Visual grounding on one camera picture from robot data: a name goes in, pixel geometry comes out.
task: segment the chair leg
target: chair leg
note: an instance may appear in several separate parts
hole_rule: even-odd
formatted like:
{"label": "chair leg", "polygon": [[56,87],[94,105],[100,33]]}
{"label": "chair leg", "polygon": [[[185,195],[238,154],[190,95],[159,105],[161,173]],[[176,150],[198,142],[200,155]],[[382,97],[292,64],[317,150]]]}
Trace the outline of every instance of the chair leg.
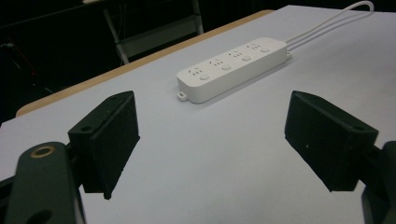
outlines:
{"label": "chair leg", "polygon": [[191,1],[192,1],[192,7],[194,10],[195,30],[197,31],[198,35],[201,35],[204,33],[204,27],[202,25],[201,10],[199,8],[199,2],[198,2],[198,0],[191,0]]}

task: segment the mounting hole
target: mounting hole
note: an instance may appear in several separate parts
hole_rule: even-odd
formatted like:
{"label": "mounting hole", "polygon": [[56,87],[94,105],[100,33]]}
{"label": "mounting hole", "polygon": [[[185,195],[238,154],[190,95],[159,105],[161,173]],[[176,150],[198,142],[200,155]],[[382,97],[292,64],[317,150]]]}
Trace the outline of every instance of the mounting hole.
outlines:
{"label": "mounting hole", "polygon": [[53,146],[39,147],[33,150],[30,156],[35,159],[43,158],[50,155],[53,151],[55,151],[55,147]]}
{"label": "mounting hole", "polygon": [[27,224],[45,224],[51,217],[52,213],[50,210],[43,210],[32,215],[27,221]]}
{"label": "mounting hole", "polygon": [[91,126],[86,126],[86,127],[83,127],[81,130],[82,130],[83,132],[87,132],[87,131],[89,131],[90,129],[92,129]]}

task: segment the white table surface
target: white table surface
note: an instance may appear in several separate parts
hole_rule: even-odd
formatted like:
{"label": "white table surface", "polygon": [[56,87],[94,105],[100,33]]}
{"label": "white table surface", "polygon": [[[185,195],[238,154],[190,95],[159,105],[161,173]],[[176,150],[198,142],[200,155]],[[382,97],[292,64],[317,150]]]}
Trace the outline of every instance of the white table surface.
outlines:
{"label": "white table surface", "polygon": [[110,201],[81,191],[89,223],[363,223],[364,185],[330,193],[283,131],[297,90],[377,128],[378,147],[396,140],[396,14],[348,22],[368,14],[348,12],[337,19],[344,25],[291,46],[278,68],[200,105],[177,99],[179,70],[258,37],[287,39],[336,12],[284,7],[5,122],[0,179],[24,150],[68,143],[67,131],[105,98],[133,90],[141,140]]}

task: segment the white power strip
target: white power strip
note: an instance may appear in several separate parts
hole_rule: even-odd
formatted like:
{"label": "white power strip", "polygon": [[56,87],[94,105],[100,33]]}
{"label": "white power strip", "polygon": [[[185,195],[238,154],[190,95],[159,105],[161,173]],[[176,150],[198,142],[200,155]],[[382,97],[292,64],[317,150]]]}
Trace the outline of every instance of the white power strip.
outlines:
{"label": "white power strip", "polygon": [[284,41],[259,38],[177,73],[180,101],[203,103],[282,63],[290,55]]}

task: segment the white cable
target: white cable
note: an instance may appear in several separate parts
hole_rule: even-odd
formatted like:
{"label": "white cable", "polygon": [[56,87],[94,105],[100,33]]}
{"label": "white cable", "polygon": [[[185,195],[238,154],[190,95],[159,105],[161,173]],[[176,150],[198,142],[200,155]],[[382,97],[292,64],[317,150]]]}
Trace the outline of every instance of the white cable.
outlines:
{"label": "white cable", "polygon": [[313,27],[313,28],[311,28],[311,29],[309,29],[309,30],[307,30],[307,31],[305,31],[305,32],[303,32],[303,33],[300,33],[300,34],[298,34],[298,35],[295,35],[295,36],[293,36],[293,37],[291,37],[291,38],[289,38],[289,39],[287,39],[287,40],[285,40],[285,42],[286,42],[286,43],[289,43],[290,41],[293,41],[293,40],[295,40],[295,39],[297,39],[297,38],[299,38],[299,37],[301,37],[301,36],[303,36],[303,35],[309,34],[309,33],[313,32],[314,30],[318,29],[318,28],[319,28],[320,26],[322,26],[323,24],[327,23],[328,21],[331,21],[332,19],[334,19],[334,18],[338,17],[339,15],[343,14],[344,12],[349,11],[349,10],[355,8],[355,7],[364,6],[364,5],[366,5],[366,6],[368,6],[368,7],[370,8],[370,12],[373,12],[373,11],[374,11],[374,4],[373,4],[372,2],[370,2],[370,1],[360,1],[360,2],[357,2],[357,3],[353,4],[353,5],[350,5],[349,7],[344,8],[344,9],[343,9],[342,11],[340,11],[339,13],[337,13],[337,14],[335,14],[334,16],[330,17],[330,18],[327,19],[326,21],[321,22],[320,24],[316,25],[315,27]]}

